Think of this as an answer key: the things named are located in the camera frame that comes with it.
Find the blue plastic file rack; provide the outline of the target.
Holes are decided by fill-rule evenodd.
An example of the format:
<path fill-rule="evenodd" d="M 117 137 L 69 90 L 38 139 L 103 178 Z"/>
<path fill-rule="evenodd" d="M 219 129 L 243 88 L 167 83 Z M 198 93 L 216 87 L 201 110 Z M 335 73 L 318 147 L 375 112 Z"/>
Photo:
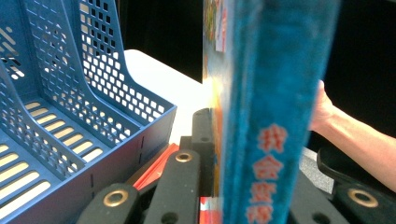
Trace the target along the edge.
<path fill-rule="evenodd" d="M 115 0 L 0 0 L 0 224 L 67 224 L 169 141 L 130 75 Z"/>

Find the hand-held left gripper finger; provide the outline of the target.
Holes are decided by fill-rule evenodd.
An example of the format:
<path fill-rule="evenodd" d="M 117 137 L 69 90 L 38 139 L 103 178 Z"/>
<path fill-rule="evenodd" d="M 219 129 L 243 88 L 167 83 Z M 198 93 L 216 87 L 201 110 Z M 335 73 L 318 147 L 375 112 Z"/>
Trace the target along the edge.
<path fill-rule="evenodd" d="M 199 190 L 201 197 L 215 195 L 215 141 L 212 131 L 212 117 L 209 108 L 193 113 L 191 135 L 180 138 L 180 148 L 193 150 L 200 156 Z"/>

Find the red picture book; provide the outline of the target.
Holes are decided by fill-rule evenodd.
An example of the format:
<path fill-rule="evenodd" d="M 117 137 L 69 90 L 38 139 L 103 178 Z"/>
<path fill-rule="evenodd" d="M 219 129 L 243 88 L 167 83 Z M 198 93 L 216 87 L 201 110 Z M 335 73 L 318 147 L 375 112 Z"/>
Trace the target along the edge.
<path fill-rule="evenodd" d="M 144 224 L 221 224 L 210 144 L 170 145 L 134 182 Z"/>

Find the blue picture book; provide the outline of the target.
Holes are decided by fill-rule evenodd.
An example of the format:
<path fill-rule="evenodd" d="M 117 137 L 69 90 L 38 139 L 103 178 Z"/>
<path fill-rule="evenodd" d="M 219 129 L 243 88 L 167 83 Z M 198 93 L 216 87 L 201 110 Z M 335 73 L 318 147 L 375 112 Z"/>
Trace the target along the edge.
<path fill-rule="evenodd" d="M 285 224 L 340 0 L 204 0 L 219 224 Z"/>

